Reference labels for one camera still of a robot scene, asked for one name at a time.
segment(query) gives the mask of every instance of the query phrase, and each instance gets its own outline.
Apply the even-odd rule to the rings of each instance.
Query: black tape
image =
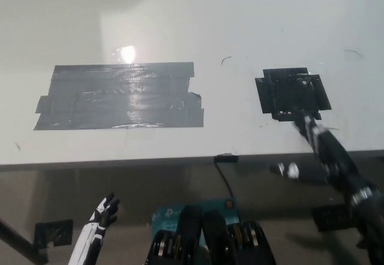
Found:
[[[73,235],[73,220],[63,220],[35,225],[34,245],[37,249],[47,248],[52,242],[54,247],[71,245]]]
[[[279,121],[294,121],[293,108],[298,107],[321,119],[319,110],[331,105],[319,75],[309,75],[306,68],[265,69],[264,78],[256,78],[263,113]]]
[[[312,215],[319,232],[356,227],[356,219],[346,204],[314,208]]]

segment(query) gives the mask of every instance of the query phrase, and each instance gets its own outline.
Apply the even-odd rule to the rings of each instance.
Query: gray duct tape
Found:
[[[56,66],[35,130],[202,127],[193,76],[193,62]]]
[[[52,80],[115,80],[154,77],[194,77],[193,62],[116,65],[58,65]]]
[[[188,92],[189,77],[162,77],[116,80],[70,80],[52,81],[48,95],[67,97],[82,92],[106,94],[154,94]]]
[[[35,130],[203,127],[204,109],[41,114]]]
[[[82,92],[69,98],[42,96],[36,113],[57,114],[90,111],[135,111],[201,109],[200,95],[184,94],[105,94]]]

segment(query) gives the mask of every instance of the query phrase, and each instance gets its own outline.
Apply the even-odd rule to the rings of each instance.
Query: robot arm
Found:
[[[106,229],[117,220],[119,200],[109,194],[97,206],[88,223],[83,227],[68,265],[94,265],[97,261]]]
[[[296,110],[295,126],[308,141],[328,175],[329,184],[341,192],[362,235],[359,247],[365,248],[373,265],[384,264],[384,195],[360,175],[355,163],[326,128],[312,116]]]

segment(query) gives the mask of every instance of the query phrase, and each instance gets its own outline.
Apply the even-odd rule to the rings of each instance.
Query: cable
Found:
[[[220,175],[220,177],[222,178],[222,180],[226,184],[231,199],[235,200],[235,195],[233,194],[232,188],[230,187],[227,178],[225,177],[224,173],[221,171],[220,167],[218,166],[218,164],[215,161],[214,161],[214,165],[215,165],[215,167],[216,167],[216,169],[218,171],[218,174]],[[240,214],[239,214],[239,209],[237,208],[237,202],[235,202],[235,203],[236,203],[236,211],[238,212],[239,222],[241,222],[241,217],[240,217]]]
[[[229,191],[229,195],[231,196],[232,199],[234,199],[235,196],[233,195],[232,189],[231,189],[231,187],[230,187],[230,185],[229,185],[229,183],[228,183],[227,178],[225,177],[224,173],[221,171],[221,169],[220,169],[220,167],[217,165],[217,163],[214,162],[214,164],[215,164],[215,167],[216,167],[216,169],[217,169],[217,171],[218,171],[218,174],[221,176],[222,180],[224,181],[224,183],[225,183],[226,186],[227,186],[227,189],[228,189],[228,191]]]

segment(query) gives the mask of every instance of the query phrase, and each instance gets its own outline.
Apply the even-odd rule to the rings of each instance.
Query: white table surface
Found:
[[[307,67],[347,150],[384,150],[384,0],[0,0],[0,165],[310,152],[255,77]],[[33,131],[55,65],[193,61],[203,128]]]

